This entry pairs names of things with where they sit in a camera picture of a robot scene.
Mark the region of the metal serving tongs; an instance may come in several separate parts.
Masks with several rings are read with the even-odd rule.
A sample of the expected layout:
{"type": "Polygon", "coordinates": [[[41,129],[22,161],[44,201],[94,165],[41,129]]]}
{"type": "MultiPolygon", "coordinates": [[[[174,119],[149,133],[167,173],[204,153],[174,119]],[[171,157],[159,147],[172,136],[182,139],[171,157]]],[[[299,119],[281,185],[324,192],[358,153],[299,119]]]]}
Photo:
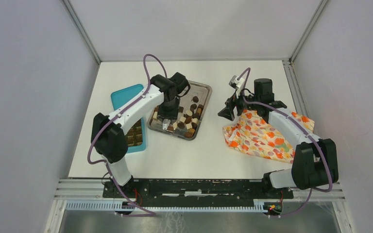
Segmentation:
{"type": "Polygon", "coordinates": [[[170,125],[171,125],[171,120],[170,119],[167,119],[167,118],[163,119],[163,122],[162,122],[162,129],[163,130],[167,131],[169,129],[170,125]]]}

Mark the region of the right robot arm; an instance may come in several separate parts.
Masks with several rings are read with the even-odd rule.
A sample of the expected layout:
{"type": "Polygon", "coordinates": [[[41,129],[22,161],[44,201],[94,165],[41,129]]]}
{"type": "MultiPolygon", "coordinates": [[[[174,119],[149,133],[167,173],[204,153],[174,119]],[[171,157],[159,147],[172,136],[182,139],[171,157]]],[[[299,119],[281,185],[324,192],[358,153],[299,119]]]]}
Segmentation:
{"type": "Polygon", "coordinates": [[[312,120],[275,100],[270,79],[255,80],[255,93],[245,91],[244,78],[233,77],[229,84],[235,92],[219,116],[238,120],[223,129],[226,145],[247,155],[292,165],[266,173],[262,194],[274,198],[281,188],[331,191],[339,178],[335,142],[315,135],[312,120]]]}

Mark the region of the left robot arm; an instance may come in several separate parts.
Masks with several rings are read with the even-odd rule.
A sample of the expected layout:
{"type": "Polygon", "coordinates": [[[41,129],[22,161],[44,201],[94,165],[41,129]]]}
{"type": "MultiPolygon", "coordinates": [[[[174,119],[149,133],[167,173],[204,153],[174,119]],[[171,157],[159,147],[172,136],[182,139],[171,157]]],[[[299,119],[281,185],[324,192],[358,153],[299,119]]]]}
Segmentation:
{"type": "Polygon", "coordinates": [[[98,113],[93,119],[91,146],[99,153],[108,172],[115,180],[114,191],[122,198],[133,192],[133,184],[125,155],[128,144],[125,136],[141,118],[157,107],[157,118],[169,124],[178,118],[180,98],[190,90],[190,84],[181,73],[171,78],[155,75],[148,86],[121,108],[108,115],[98,113]]]}

